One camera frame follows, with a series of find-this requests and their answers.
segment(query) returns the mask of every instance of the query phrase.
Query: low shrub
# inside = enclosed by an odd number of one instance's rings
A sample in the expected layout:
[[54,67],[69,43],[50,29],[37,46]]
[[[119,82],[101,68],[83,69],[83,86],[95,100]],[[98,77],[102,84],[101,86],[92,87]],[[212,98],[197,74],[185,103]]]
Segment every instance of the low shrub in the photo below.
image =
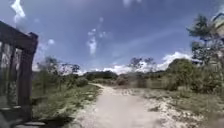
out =
[[112,79],[95,79],[92,81],[93,83],[99,83],[99,84],[103,84],[103,85],[108,85],[108,86],[115,86],[116,81],[112,80]]
[[88,80],[86,78],[78,78],[76,80],[76,86],[77,87],[84,87],[88,85]]
[[117,78],[117,81],[116,81],[117,85],[128,85],[129,82],[128,82],[128,78],[125,78],[124,76],[119,76]]

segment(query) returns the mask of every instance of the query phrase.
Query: sky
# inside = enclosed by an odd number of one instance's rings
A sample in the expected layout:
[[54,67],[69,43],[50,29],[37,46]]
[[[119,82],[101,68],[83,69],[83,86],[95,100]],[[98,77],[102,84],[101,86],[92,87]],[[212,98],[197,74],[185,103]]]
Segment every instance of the sky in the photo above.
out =
[[152,57],[164,69],[175,58],[190,58],[186,28],[198,14],[213,17],[219,0],[0,0],[0,20],[39,44],[34,59],[46,56],[80,65],[82,71],[125,72],[133,57]]

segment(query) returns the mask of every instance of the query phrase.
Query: shrub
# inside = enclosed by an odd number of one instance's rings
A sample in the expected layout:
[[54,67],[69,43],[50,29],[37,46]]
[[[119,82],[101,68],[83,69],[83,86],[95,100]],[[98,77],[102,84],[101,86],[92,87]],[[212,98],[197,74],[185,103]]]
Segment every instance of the shrub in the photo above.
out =
[[117,85],[128,85],[128,78],[124,76],[119,76],[116,81]]
[[77,87],[84,87],[88,85],[88,80],[86,78],[78,78],[76,80],[76,86]]

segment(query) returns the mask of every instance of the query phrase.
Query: cloud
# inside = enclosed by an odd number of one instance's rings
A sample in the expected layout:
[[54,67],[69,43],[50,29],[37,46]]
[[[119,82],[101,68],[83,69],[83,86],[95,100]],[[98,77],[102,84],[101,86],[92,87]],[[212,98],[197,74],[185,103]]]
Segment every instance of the cloud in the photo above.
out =
[[11,8],[16,12],[16,15],[14,16],[14,22],[16,25],[20,24],[20,22],[26,18],[26,14],[20,2],[20,0],[15,0],[15,2],[11,5]]
[[175,59],[180,59],[180,58],[185,58],[190,60],[191,55],[180,53],[180,52],[175,52],[174,54],[168,54],[163,58],[164,62],[162,64],[157,65],[157,70],[166,70],[170,63],[172,63]]
[[123,0],[124,7],[130,7],[134,2],[141,3],[142,0]]
[[90,40],[88,41],[88,44],[87,44],[87,45],[89,46],[90,54],[91,54],[91,55],[95,55],[95,53],[96,53],[96,48],[97,48],[97,41],[96,41],[96,38],[93,37],[92,39],[90,39]]
[[[138,69],[137,71],[148,72],[148,71],[150,71],[150,69],[166,70],[170,63],[172,63],[175,59],[180,59],[180,58],[185,58],[185,59],[190,60],[191,55],[185,54],[185,53],[180,53],[180,52],[175,52],[173,54],[167,54],[163,57],[163,61],[164,61],[163,63],[157,64],[157,65],[147,65],[145,62],[141,62],[142,67],[140,69]],[[102,70],[97,69],[97,71],[112,71],[117,74],[123,74],[123,73],[131,72],[132,69],[130,67],[128,67],[127,65],[114,65],[111,68],[103,68]]]
[[55,44],[55,41],[54,41],[53,39],[49,39],[49,40],[48,40],[48,44],[49,44],[49,45],[54,45],[54,44]]
[[104,18],[99,18],[99,23],[96,28],[93,28],[91,31],[87,33],[88,41],[87,46],[89,47],[90,55],[94,56],[97,50],[97,44],[100,39],[104,39],[107,37],[107,33],[101,30],[102,23],[104,22]]
[[131,71],[131,68],[126,65],[115,65],[112,68],[104,68],[103,71],[112,71],[117,74],[123,74]]

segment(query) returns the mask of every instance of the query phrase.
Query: dirt path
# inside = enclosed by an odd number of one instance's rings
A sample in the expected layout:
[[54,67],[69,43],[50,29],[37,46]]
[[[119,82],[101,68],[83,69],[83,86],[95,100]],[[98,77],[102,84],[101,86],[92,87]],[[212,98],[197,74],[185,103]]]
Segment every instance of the dirt path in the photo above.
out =
[[157,102],[149,102],[111,87],[97,86],[102,88],[102,93],[95,104],[76,115],[75,122],[84,128],[182,128],[186,125],[175,121],[170,113],[149,111],[158,105]]

